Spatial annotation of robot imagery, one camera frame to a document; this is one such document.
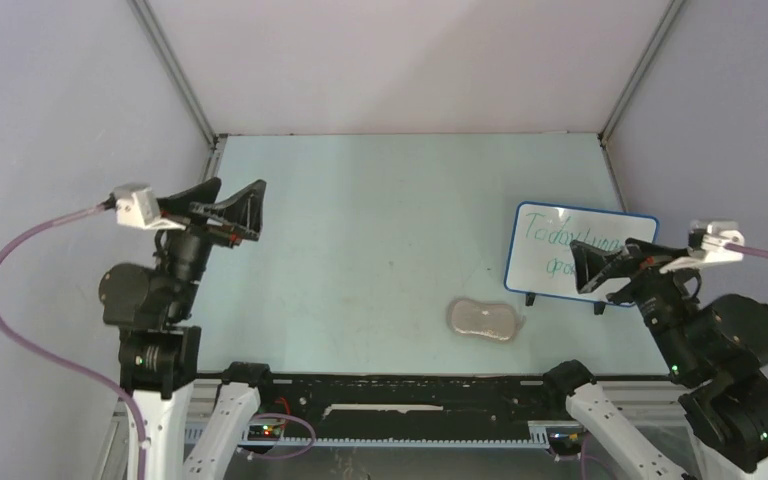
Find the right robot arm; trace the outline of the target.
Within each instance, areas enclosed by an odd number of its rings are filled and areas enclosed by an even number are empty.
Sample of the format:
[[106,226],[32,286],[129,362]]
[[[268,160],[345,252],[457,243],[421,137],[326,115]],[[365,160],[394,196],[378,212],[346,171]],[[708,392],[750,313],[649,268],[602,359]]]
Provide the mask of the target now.
[[701,305],[690,281],[704,267],[748,253],[736,230],[694,231],[685,248],[628,239],[602,250],[570,245],[576,288],[589,293],[617,278],[606,297],[636,306],[669,370],[703,479],[768,479],[768,305],[738,294]]

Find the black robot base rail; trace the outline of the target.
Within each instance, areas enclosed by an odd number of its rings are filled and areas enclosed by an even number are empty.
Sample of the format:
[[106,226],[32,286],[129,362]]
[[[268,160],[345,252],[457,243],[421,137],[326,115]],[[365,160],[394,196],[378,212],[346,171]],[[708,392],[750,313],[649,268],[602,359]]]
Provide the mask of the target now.
[[573,428],[565,402],[537,376],[400,376],[204,373],[250,380],[268,412],[290,416],[287,438],[319,444],[535,441],[537,430]]

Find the grey eraser sponge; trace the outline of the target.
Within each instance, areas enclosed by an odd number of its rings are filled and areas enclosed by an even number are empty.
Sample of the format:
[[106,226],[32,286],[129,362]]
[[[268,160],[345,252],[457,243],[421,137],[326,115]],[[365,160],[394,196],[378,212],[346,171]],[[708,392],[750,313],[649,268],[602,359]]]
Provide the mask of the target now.
[[524,317],[506,303],[485,303],[460,297],[448,306],[446,322],[458,335],[508,343],[523,327]]

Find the blue framed small whiteboard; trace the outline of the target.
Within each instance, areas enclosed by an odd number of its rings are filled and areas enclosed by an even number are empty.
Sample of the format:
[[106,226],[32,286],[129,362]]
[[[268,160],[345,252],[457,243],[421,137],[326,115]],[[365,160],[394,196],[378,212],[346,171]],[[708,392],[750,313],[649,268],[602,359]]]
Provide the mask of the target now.
[[516,209],[503,285],[528,297],[604,303],[608,293],[628,280],[609,280],[592,293],[578,293],[570,242],[613,251],[628,238],[652,243],[658,231],[659,221],[648,215],[522,202]]

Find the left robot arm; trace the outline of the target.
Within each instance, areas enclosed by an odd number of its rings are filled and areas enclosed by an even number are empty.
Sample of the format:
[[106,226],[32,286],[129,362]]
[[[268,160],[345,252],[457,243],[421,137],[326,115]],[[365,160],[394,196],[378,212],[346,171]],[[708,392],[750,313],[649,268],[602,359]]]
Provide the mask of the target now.
[[219,375],[211,416],[195,447],[184,433],[198,377],[201,329],[187,325],[210,253],[258,241],[267,184],[256,180],[225,200],[211,178],[158,197],[125,184],[111,194],[118,224],[154,234],[152,267],[120,263],[100,280],[103,322],[118,329],[119,385],[129,416],[130,479],[221,479],[253,416],[276,403],[266,364],[233,362]]

